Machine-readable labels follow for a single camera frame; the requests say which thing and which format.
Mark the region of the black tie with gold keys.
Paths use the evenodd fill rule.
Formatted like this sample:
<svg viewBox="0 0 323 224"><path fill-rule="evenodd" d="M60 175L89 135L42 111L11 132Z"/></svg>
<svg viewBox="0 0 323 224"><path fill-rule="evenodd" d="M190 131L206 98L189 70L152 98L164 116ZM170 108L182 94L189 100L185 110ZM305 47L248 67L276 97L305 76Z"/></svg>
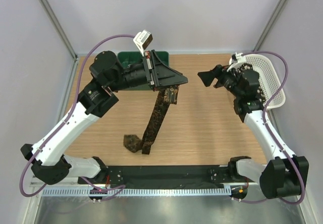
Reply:
<svg viewBox="0 0 323 224"><path fill-rule="evenodd" d="M133 134L124 135L123 146L126 149L133 153L141 150L142 154L150 154L151 147L157 138L169 106L178 102L178 92L179 85L172 85L158 91L153 111L142 138Z"/></svg>

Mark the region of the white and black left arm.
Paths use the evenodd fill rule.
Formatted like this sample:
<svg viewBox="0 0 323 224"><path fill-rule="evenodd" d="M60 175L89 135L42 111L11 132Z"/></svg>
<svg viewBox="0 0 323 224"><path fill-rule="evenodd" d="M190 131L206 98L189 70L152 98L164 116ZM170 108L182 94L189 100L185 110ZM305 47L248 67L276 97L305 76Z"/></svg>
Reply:
<svg viewBox="0 0 323 224"><path fill-rule="evenodd" d="M165 65L155 50L145 51L137 63L127 68L123 68L114 52L103 51L89 70L92 80L64 118L42 140L21 147L25 159L32 164L33 174L47 185L66 177L85 177L97 184L106 180L107 167L99 157L76 158L65 155L65 151L118 102L116 92L140 85L157 91L188 83L187 77Z"/></svg>

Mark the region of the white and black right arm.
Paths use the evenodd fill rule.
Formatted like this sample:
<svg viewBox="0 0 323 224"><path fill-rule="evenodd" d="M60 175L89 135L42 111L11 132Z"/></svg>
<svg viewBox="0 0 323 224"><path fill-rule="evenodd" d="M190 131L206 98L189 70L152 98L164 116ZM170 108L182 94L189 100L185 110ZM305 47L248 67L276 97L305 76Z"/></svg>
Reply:
<svg viewBox="0 0 323 224"><path fill-rule="evenodd" d="M246 177L258 183L266 199L285 200L289 196L299 196L302 201L309 162L284 143L268 119L259 73L252 65L243 64L238 69L216 65L212 70L197 75L206 87L217 80L214 88L224 87L232 93L235 113L251 130L267 160L263 165L243 157L227 169L229 179L238 182Z"/></svg>

